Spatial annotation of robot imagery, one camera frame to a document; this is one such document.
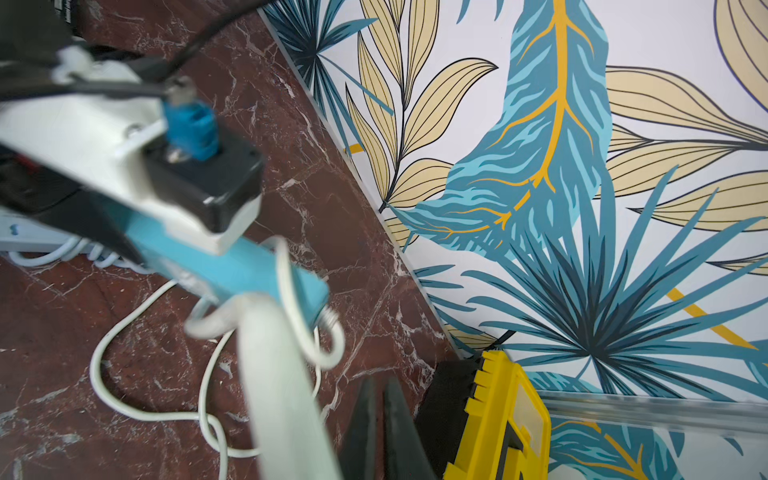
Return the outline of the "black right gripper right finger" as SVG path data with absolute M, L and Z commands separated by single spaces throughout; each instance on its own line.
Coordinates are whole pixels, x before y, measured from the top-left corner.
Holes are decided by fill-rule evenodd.
M 384 389 L 386 478 L 435 480 L 399 381 L 389 378 Z

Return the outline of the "aluminium frame post right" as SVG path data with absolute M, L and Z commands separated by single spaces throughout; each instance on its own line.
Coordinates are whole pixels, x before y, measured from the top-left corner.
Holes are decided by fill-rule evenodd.
M 765 403 L 545 391 L 539 395 L 553 416 L 723 437 L 767 436 Z

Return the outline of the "teal power strip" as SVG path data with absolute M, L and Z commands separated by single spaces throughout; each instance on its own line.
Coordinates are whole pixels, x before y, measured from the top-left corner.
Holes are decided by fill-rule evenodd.
M 223 255 L 210 255 L 168 236 L 159 221 L 116 201 L 106 202 L 106 213 L 137 249 L 145 269 L 198 297 L 214 304 L 248 292 L 282 299 L 278 271 L 285 263 L 263 244 L 241 237 Z

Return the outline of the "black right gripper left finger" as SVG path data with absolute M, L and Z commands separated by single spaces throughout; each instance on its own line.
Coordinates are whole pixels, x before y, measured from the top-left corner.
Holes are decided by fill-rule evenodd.
M 373 479 L 376 455 L 375 381 L 363 381 L 345 433 L 338 461 L 346 480 Z

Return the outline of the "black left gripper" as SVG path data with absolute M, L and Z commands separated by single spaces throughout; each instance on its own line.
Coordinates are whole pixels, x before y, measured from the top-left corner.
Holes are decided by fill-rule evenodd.
M 110 215 L 108 198 L 10 149 L 1 151 L 1 205 L 144 262 L 124 226 Z

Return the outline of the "yellow black toolbox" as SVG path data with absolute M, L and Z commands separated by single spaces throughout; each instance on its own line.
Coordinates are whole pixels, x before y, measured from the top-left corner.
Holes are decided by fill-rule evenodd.
M 501 351 L 437 366 L 415 419 L 439 479 L 546 479 L 550 414 Z

